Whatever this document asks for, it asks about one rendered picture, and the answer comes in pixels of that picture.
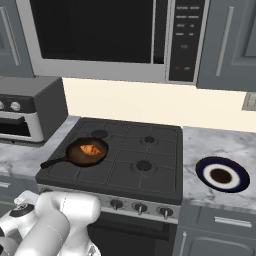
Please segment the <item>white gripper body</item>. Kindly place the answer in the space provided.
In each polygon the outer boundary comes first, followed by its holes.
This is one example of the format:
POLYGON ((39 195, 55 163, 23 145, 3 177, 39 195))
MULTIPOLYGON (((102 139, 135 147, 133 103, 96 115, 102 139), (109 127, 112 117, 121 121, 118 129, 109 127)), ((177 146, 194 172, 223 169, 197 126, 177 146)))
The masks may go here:
POLYGON ((38 197, 39 197, 38 194, 36 194, 32 191, 29 191, 29 190, 25 190, 18 197, 16 197, 14 199, 14 203, 17 206, 25 204, 25 203, 35 205, 38 197))

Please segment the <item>black frying pan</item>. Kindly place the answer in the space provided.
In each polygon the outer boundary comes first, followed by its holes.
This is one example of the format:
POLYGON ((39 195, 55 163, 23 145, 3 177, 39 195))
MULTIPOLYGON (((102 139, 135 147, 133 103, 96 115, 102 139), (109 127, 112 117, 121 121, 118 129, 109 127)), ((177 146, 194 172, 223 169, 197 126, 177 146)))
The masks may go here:
POLYGON ((46 169, 59 162, 69 162, 78 167, 90 167, 99 164, 107 156, 108 144, 94 137, 80 137, 70 143, 65 150, 65 155, 41 164, 46 169))

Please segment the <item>orange croissant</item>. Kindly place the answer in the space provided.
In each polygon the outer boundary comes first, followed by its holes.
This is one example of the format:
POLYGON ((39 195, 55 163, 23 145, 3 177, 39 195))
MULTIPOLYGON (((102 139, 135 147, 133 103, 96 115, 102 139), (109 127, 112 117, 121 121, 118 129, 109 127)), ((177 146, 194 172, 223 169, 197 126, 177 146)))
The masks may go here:
POLYGON ((101 151, 93 144, 81 145, 80 149, 86 155, 96 156, 101 154, 101 151))

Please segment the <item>black stove knob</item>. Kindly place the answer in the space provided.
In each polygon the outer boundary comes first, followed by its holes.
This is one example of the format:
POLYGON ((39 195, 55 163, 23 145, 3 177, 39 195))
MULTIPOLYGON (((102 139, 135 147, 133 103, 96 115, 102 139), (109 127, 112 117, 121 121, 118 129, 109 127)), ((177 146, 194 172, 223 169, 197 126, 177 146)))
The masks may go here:
POLYGON ((164 217, 164 219, 168 219, 173 215, 173 210, 168 207, 161 207, 159 209, 159 213, 164 217))
POLYGON ((136 203, 134 209, 138 211, 139 214, 147 211, 147 206, 143 203, 136 203))
POLYGON ((123 206, 123 203, 118 199, 113 199, 110 202, 110 205, 113 207, 114 210, 117 210, 123 206))

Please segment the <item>grey drawer front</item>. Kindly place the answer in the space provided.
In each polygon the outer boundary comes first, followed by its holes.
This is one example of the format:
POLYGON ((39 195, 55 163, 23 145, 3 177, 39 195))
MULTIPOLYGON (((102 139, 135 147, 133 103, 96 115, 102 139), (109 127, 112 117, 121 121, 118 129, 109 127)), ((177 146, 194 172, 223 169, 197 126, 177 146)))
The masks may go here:
POLYGON ((256 239, 256 215, 202 207, 197 218, 207 231, 256 239))
POLYGON ((10 183, 9 188, 0 187, 0 201, 13 202, 25 190, 38 192, 35 180, 0 175, 0 182, 10 183))

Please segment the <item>grey toaster oven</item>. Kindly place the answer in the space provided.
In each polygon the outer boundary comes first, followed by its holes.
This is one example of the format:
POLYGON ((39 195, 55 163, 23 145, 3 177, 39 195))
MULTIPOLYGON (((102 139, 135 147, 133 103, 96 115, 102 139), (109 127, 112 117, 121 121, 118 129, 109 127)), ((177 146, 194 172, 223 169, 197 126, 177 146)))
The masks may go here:
POLYGON ((0 79, 0 117, 24 117, 19 125, 0 123, 0 142, 41 146, 68 117, 63 81, 60 77, 0 79), (11 109, 18 102, 19 111, 11 109))

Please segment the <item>black gas hob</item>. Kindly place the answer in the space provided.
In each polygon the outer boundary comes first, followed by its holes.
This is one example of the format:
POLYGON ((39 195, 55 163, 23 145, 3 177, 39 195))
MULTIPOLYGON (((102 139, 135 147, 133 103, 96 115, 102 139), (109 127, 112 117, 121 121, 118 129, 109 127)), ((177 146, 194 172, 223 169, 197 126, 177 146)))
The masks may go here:
POLYGON ((40 189, 79 191, 99 198, 104 212, 142 219, 177 223, 183 198, 182 129, 119 120, 81 118, 51 155, 65 155, 70 143, 80 137, 95 136, 109 145, 106 158, 96 166, 82 168, 60 162, 42 169, 36 175, 40 189), (118 199, 123 206, 110 205, 118 199), (136 203, 147 211, 139 214, 136 203), (168 219, 159 213, 161 207, 173 210, 168 219))

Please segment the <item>black oven door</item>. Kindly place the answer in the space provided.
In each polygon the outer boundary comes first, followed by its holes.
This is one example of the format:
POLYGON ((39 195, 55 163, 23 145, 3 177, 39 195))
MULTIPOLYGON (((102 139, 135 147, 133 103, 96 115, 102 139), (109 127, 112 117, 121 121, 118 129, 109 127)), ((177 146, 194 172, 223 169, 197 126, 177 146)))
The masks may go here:
POLYGON ((92 242, 99 248, 101 256, 172 256, 177 225, 102 212, 99 219, 88 226, 92 242), (99 222, 115 222, 162 230, 169 226, 169 240, 159 240, 124 232, 112 231, 96 226, 99 222))

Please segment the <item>grey microwave oven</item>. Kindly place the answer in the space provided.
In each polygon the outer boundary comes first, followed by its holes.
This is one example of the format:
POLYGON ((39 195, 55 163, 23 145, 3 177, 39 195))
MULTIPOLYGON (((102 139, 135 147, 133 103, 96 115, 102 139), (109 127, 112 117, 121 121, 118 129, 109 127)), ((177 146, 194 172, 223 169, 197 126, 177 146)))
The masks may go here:
POLYGON ((16 0, 36 75, 197 82, 210 0, 16 0))

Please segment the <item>grey base cupboard door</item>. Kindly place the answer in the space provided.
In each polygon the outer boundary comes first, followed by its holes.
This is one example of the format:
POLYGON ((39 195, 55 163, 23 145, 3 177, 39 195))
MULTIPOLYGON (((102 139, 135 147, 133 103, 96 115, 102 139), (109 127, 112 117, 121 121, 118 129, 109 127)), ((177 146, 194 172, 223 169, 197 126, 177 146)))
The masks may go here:
POLYGON ((256 256, 256 239, 178 227, 172 256, 179 256, 182 233, 187 232, 183 256, 256 256))

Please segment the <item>blue white round plate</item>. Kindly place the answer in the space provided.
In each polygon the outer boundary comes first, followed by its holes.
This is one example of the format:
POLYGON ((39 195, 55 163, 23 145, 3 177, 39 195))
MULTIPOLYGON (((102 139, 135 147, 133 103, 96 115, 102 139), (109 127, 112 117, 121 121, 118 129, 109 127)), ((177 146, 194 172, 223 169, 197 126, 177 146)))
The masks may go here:
POLYGON ((202 158, 197 162, 195 171, 205 185, 219 192, 238 193, 250 185, 250 176, 245 168, 228 158, 202 158))

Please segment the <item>grey wall cupboard door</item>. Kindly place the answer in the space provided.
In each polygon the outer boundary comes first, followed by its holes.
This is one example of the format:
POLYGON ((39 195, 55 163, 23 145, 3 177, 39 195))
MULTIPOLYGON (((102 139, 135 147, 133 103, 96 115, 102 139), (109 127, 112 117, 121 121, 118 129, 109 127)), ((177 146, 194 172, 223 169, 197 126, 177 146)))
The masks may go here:
POLYGON ((197 87, 256 92, 256 0, 210 1, 197 87), (221 74, 217 77, 229 6, 235 9, 221 74))
POLYGON ((34 76, 16 0, 0 0, 0 76, 34 76))

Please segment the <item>grey wall outlet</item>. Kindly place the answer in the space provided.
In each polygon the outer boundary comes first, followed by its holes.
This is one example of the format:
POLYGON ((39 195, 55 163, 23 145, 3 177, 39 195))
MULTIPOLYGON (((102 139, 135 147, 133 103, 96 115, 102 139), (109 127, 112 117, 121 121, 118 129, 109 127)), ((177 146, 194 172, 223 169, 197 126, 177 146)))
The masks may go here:
POLYGON ((242 106, 244 111, 256 111, 256 92, 247 92, 242 106))

